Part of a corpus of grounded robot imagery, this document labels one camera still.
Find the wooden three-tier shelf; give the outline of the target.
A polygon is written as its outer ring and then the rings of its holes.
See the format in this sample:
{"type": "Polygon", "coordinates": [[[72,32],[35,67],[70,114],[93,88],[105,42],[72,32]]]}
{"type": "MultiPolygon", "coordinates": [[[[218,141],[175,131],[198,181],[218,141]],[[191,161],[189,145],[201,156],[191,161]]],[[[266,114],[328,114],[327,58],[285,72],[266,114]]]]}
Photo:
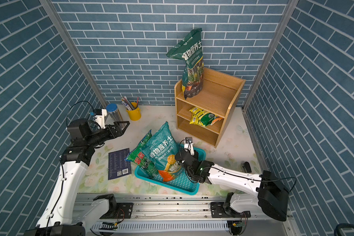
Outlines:
{"type": "Polygon", "coordinates": [[[203,89],[192,98],[184,98],[182,81],[175,85],[176,127],[211,146],[217,147],[237,105],[244,79],[204,68],[203,89]],[[190,109],[198,107],[222,118],[214,125],[202,127],[190,124],[190,109]]]}

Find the yellow green fertilizer bag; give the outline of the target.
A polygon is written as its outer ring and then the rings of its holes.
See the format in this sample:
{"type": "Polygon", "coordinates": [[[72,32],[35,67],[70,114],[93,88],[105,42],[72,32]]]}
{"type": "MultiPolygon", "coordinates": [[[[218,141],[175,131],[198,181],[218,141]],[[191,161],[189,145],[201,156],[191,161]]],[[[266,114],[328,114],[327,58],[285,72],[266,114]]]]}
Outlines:
{"type": "Polygon", "coordinates": [[[210,113],[198,107],[193,107],[189,111],[192,113],[190,124],[207,127],[215,124],[218,121],[223,120],[222,117],[219,117],[213,113],[210,113]]]}

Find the yellow pen cup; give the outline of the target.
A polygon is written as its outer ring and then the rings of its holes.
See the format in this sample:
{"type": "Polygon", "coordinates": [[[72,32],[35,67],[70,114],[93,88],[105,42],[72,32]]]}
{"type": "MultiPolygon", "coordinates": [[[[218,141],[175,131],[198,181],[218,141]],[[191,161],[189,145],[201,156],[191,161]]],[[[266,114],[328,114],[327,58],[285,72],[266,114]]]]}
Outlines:
{"type": "Polygon", "coordinates": [[[141,109],[136,102],[132,102],[131,104],[135,110],[126,110],[126,112],[132,121],[138,121],[141,118],[141,109]]]}

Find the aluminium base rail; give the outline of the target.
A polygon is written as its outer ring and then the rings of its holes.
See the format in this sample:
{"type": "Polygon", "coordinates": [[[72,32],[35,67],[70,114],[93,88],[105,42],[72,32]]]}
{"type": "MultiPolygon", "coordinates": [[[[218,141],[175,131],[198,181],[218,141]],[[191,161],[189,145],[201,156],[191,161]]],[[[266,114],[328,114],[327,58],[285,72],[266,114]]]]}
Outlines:
{"type": "Polygon", "coordinates": [[[72,204],[72,221],[83,218],[92,209],[91,228],[87,234],[123,235],[138,233],[170,233],[215,231],[242,236],[298,236],[291,213],[280,222],[268,217],[247,194],[237,197],[240,212],[230,212],[229,202],[221,196],[188,195],[115,195],[117,209],[104,216],[103,200],[96,194],[78,194],[72,204]]]}

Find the dark green soil bag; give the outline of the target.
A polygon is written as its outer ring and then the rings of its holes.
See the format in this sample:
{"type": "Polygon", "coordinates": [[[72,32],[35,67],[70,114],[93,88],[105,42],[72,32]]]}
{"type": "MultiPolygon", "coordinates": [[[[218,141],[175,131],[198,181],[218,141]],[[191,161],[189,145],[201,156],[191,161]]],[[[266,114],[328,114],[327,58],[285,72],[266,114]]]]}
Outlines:
{"type": "Polygon", "coordinates": [[[191,30],[184,39],[168,51],[168,58],[183,60],[182,91],[185,99],[196,96],[203,88],[204,59],[202,29],[191,30]]]}

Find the teal and orange soil bag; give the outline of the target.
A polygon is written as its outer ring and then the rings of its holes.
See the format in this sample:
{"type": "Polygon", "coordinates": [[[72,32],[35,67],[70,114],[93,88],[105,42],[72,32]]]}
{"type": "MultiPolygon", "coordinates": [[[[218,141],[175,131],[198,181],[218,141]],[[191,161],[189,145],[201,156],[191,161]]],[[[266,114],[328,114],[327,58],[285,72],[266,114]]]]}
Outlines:
{"type": "Polygon", "coordinates": [[[141,148],[141,152],[154,163],[164,182],[176,179],[182,171],[182,167],[175,159],[179,150],[168,122],[165,122],[141,148]]]}

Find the pens in cup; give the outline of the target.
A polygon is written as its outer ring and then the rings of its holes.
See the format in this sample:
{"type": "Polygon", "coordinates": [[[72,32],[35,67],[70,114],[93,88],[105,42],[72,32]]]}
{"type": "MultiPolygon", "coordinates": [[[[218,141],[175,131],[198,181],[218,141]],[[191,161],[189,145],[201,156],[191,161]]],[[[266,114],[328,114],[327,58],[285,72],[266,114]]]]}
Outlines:
{"type": "Polygon", "coordinates": [[[128,111],[133,111],[136,110],[139,106],[139,100],[137,100],[137,102],[135,102],[135,104],[133,105],[126,96],[121,98],[122,100],[122,104],[125,106],[126,110],[128,111]]]}

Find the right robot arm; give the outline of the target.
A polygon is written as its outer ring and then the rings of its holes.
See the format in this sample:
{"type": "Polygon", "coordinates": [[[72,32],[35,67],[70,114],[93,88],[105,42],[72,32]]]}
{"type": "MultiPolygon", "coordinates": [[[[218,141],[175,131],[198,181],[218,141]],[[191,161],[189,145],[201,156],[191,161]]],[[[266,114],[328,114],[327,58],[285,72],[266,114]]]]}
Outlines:
{"type": "Polygon", "coordinates": [[[198,153],[180,150],[176,161],[187,171],[195,182],[211,185],[223,185],[249,195],[246,202],[240,195],[229,193],[223,204],[224,211],[230,217],[244,216],[245,211],[262,210],[268,217],[284,222],[287,220],[290,190],[283,184],[286,178],[278,178],[270,171],[262,174],[238,172],[221,167],[210,161],[199,161],[198,153]]]}

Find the small green red-lettered soil bag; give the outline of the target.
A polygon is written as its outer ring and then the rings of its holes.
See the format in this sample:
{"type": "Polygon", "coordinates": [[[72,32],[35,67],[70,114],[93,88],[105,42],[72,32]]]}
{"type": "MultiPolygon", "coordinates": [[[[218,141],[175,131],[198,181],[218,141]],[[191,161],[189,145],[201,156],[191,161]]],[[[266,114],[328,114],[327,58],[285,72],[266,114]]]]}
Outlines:
{"type": "Polygon", "coordinates": [[[154,163],[141,151],[141,148],[150,140],[151,137],[152,133],[150,130],[138,143],[137,147],[132,150],[125,159],[126,161],[135,163],[137,166],[143,169],[150,179],[156,177],[159,172],[156,169],[154,163]]]}

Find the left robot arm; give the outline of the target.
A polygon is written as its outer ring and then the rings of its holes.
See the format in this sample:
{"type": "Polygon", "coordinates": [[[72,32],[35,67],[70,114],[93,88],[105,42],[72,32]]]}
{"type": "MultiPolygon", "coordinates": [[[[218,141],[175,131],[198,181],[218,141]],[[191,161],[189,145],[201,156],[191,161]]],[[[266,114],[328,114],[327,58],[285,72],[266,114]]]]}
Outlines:
{"type": "Polygon", "coordinates": [[[105,214],[116,211],[113,194],[100,195],[77,218],[73,218],[73,207],[79,184],[90,165],[95,148],[108,140],[121,137],[129,121],[103,125],[98,130],[91,128],[93,121],[72,121],[67,130],[71,144],[60,157],[60,172],[52,196],[35,228],[25,231],[26,236],[84,236],[105,214]]]}

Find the teal plastic basket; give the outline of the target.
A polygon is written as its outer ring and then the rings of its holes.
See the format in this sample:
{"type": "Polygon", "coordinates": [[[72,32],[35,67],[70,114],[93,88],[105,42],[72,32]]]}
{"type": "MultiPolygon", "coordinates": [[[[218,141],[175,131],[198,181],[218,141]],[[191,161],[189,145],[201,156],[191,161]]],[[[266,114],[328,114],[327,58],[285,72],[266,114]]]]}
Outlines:
{"type": "MultiPolygon", "coordinates": [[[[162,165],[167,163],[167,160],[169,160],[170,155],[175,155],[179,152],[179,148],[177,147],[171,147],[170,150],[164,150],[163,152],[159,153],[158,155],[153,156],[153,152],[151,153],[151,157],[154,157],[153,162],[161,162],[162,165]]],[[[174,165],[177,165],[176,168],[181,167],[177,162],[175,162],[174,165]]],[[[182,192],[184,194],[188,195],[195,195],[198,192],[199,189],[199,184],[198,183],[193,183],[189,177],[186,175],[184,172],[184,168],[181,167],[179,171],[176,173],[172,173],[171,176],[175,177],[175,179],[164,182],[163,178],[160,174],[158,174],[154,178],[149,178],[149,175],[147,172],[142,168],[142,167],[137,167],[135,171],[135,176],[139,179],[148,181],[150,183],[154,183],[163,187],[170,188],[172,190],[176,190],[179,192],[182,192]]]]}

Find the shiny metal cylinder blue lid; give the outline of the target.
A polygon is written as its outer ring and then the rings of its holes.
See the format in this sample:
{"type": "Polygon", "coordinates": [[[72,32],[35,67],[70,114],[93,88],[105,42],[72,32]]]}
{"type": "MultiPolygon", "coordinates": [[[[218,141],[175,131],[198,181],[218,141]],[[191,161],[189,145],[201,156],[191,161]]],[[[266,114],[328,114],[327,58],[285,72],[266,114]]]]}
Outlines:
{"type": "Polygon", "coordinates": [[[118,109],[117,104],[112,104],[112,103],[108,104],[106,106],[106,110],[107,110],[108,115],[111,117],[113,123],[123,121],[123,118],[121,116],[121,113],[118,109]]]}

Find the dark blue book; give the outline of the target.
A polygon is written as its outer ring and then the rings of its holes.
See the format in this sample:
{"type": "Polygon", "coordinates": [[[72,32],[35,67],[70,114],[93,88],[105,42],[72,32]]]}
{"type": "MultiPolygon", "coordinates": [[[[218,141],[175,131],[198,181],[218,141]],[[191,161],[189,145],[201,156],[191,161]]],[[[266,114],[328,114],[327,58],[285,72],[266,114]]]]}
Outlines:
{"type": "Polygon", "coordinates": [[[108,155],[108,180],[115,180],[130,175],[131,163],[126,160],[129,148],[110,152],[108,155]]]}

